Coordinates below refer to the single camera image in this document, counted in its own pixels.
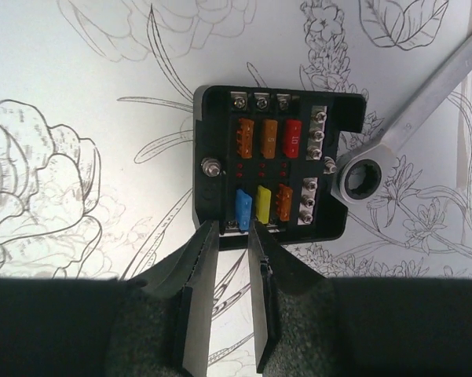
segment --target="metal screw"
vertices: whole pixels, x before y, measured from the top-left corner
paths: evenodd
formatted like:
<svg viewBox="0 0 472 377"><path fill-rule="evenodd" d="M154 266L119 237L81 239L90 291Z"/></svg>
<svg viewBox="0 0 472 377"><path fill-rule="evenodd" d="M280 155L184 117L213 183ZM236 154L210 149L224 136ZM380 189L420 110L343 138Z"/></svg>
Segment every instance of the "metal screw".
<svg viewBox="0 0 472 377"><path fill-rule="evenodd" d="M324 132L319 128L314 128L309 133L311 139L315 142L320 142L324 139Z"/></svg>
<svg viewBox="0 0 472 377"><path fill-rule="evenodd" d="M327 120L327 113L326 112L317 112L313 116L313 121L318 123L324 123Z"/></svg>
<svg viewBox="0 0 472 377"><path fill-rule="evenodd" d="M326 174L333 174L337 171L337 165L335 165L335 161L331 158L326 156L324 158L324 165L326 166Z"/></svg>
<svg viewBox="0 0 472 377"><path fill-rule="evenodd" d="M246 100L243 97L235 97L234 98L234 107L238 108L239 110L246 107Z"/></svg>
<svg viewBox="0 0 472 377"><path fill-rule="evenodd" d="M302 204L307 208L313 208L316 202L314 199L308 195L302 195Z"/></svg>
<svg viewBox="0 0 472 377"><path fill-rule="evenodd" d="M315 146L308 147L307 153L309 154L309 157L311 159L315 159L315 160L321 159L321 156L323 155L321 149Z"/></svg>
<svg viewBox="0 0 472 377"><path fill-rule="evenodd" d="M308 191L316 191L317 190L317 183L313 179L305 179L304 180L304 188Z"/></svg>
<svg viewBox="0 0 472 377"><path fill-rule="evenodd" d="M257 108L259 110L263 110L265 108L267 108L267 106L269 106L269 100L265 97L259 97L257 99Z"/></svg>
<svg viewBox="0 0 472 377"><path fill-rule="evenodd" d="M299 216L300 216L300 219L301 219L305 224L312 224L312 223L313 223L313 219L314 219L314 218L313 218L313 216L312 216L309 212L303 210L302 212L300 212L300 215L299 215Z"/></svg>
<svg viewBox="0 0 472 377"><path fill-rule="evenodd" d="M278 105L280 106L280 110L282 112L288 110L288 101L286 100L286 98L281 98L279 101L278 101Z"/></svg>
<svg viewBox="0 0 472 377"><path fill-rule="evenodd" d="M217 177L221 172L221 164L217 159L204 159L201 166L208 177Z"/></svg>

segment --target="wrench head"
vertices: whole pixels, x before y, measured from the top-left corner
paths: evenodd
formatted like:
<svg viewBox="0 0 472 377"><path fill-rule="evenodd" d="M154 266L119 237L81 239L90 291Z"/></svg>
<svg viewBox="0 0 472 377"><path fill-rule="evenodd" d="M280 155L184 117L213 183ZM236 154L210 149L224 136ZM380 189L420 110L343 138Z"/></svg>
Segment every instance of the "wrench head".
<svg viewBox="0 0 472 377"><path fill-rule="evenodd" d="M366 203L380 191L396 158L382 142L341 156L331 194L347 207Z"/></svg>

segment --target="black clamp jaw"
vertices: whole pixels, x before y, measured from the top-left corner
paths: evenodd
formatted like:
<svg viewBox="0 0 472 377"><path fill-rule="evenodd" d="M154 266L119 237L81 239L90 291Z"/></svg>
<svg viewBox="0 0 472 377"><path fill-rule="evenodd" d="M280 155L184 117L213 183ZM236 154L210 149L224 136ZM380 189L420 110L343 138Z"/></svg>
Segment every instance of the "black clamp jaw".
<svg viewBox="0 0 472 377"><path fill-rule="evenodd" d="M157 299L181 295L171 363L185 375L207 373L219 237L218 222L205 221L187 244L130 280ZM279 338L276 288L300 294L323 277L281 247L258 221L251 224L248 251L256 362L262 373Z"/></svg>

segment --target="yellow blade fuse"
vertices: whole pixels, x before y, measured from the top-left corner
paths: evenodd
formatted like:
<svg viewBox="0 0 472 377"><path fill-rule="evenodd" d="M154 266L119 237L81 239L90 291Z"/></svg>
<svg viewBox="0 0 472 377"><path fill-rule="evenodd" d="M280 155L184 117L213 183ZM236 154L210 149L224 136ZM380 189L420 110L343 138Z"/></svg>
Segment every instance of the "yellow blade fuse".
<svg viewBox="0 0 472 377"><path fill-rule="evenodd" d="M254 121L251 119L239 119L240 128L237 130L237 152L244 159L251 158L253 149Z"/></svg>
<svg viewBox="0 0 472 377"><path fill-rule="evenodd" d="M270 200L272 197L272 193L268 188L259 185L257 187L257 198L255 202L256 212L257 212L257 219L262 224L269 223L270 217Z"/></svg>
<svg viewBox="0 0 472 377"><path fill-rule="evenodd" d="M277 193L277 215L281 221L290 221L291 196L293 190L280 183L280 191Z"/></svg>
<svg viewBox="0 0 472 377"><path fill-rule="evenodd" d="M266 159L273 159L276 155L276 135L277 121L264 119L260 140L260 152Z"/></svg>

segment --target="black fuse box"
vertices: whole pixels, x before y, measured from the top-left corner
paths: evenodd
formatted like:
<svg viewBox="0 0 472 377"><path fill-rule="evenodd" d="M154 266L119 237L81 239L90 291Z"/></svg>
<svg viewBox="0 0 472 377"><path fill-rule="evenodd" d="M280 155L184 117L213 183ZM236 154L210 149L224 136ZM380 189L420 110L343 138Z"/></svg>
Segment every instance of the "black fuse box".
<svg viewBox="0 0 472 377"><path fill-rule="evenodd" d="M355 93L204 86L194 94L193 217L220 224L220 250L247 246L251 219L281 244L339 238L331 194L341 131L360 133Z"/></svg>

